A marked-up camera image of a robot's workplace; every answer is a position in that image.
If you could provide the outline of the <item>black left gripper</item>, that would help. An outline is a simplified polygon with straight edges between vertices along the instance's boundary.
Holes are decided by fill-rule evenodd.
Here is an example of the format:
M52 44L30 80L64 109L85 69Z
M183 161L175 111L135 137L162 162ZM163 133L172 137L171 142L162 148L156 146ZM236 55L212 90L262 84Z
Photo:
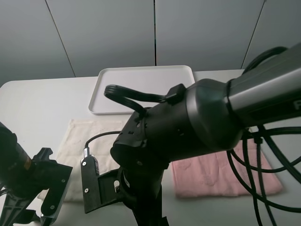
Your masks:
M53 224L66 196L72 167L57 163L49 157L50 148L42 148L33 158L25 151L14 151L0 158L0 187L6 195L0 215L2 226L40 222ZM27 207L41 193L47 194L41 215Z

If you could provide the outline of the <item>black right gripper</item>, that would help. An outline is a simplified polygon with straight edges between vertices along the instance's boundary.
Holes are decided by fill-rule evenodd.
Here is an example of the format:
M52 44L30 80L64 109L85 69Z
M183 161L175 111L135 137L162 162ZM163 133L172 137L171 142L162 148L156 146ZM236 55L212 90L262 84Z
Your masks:
M162 178L168 166L155 165L147 170L119 167L100 175L96 208L121 202L132 211L139 226L169 225L162 216Z

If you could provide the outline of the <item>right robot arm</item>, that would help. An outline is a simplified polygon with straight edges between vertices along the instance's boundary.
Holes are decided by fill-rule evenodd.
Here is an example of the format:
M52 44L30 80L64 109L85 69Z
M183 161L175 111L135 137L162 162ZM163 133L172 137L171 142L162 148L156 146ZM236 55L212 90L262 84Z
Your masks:
M162 95L108 85L104 95L134 112L111 148L119 164L121 201L140 226L162 226L162 187L169 163L230 151L258 127L271 148L266 123L301 114L301 47L276 47L226 83L202 79Z

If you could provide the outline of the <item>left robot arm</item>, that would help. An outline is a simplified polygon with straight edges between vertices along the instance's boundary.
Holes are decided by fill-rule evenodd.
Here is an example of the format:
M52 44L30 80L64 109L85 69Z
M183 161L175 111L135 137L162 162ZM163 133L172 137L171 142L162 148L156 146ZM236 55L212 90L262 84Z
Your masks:
M6 196L0 224L43 226L54 223L67 193L72 167L49 157L50 148L30 158L18 144L17 136L5 125L0 126L0 193Z

